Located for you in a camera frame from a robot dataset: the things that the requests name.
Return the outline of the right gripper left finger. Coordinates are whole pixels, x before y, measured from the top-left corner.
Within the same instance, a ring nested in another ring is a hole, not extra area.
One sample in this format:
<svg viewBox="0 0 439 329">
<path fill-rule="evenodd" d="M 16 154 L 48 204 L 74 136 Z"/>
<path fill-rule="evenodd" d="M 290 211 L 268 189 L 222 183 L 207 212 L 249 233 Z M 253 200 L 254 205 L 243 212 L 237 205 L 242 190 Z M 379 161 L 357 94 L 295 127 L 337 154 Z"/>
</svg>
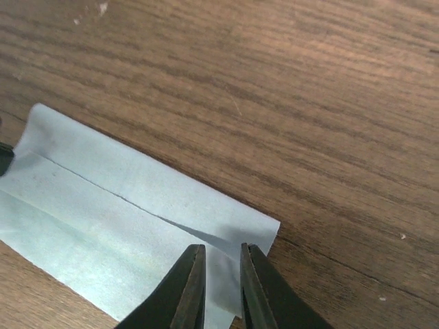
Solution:
<svg viewBox="0 0 439 329">
<path fill-rule="evenodd" d="M 203 328 L 206 248 L 191 244 L 151 295 L 117 328 Z"/>
</svg>

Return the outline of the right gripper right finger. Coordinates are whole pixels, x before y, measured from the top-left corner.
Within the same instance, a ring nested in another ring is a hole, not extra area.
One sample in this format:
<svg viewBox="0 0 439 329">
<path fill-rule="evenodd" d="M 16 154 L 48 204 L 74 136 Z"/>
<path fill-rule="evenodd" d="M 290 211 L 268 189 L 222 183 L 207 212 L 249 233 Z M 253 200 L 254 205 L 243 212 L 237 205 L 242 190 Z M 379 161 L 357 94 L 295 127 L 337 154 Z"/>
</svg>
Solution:
<svg viewBox="0 0 439 329">
<path fill-rule="evenodd" d="M 246 328 L 332 327 L 293 291 L 258 245 L 241 245 L 240 285 Z"/>
</svg>

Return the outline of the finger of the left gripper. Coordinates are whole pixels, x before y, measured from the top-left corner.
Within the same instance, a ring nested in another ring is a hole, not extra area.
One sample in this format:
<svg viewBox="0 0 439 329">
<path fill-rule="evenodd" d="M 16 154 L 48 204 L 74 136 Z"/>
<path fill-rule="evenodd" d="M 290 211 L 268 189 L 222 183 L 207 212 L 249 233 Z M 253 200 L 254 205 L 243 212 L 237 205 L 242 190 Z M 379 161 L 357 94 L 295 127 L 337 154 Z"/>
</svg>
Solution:
<svg viewBox="0 0 439 329">
<path fill-rule="evenodd" d="M 5 143 L 0 143 L 0 176 L 3 176 L 8 171 L 13 160 L 13 147 Z"/>
</svg>

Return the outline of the light blue cleaning cloth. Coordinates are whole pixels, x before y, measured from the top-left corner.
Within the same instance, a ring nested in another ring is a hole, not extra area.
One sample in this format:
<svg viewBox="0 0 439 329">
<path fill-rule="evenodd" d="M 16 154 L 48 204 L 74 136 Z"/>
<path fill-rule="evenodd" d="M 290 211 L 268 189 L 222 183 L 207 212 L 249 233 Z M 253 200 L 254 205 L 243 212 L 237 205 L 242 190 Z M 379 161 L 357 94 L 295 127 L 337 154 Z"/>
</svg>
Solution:
<svg viewBox="0 0 439 329">
<path fill-rule="evenodd" d="M 206 248 L 206 328 L 239 316 L 242 243 L 280 223 L 42 104 L 1 178 L 1 240 L 116 320 L 191 244 Z"/>
</svg>

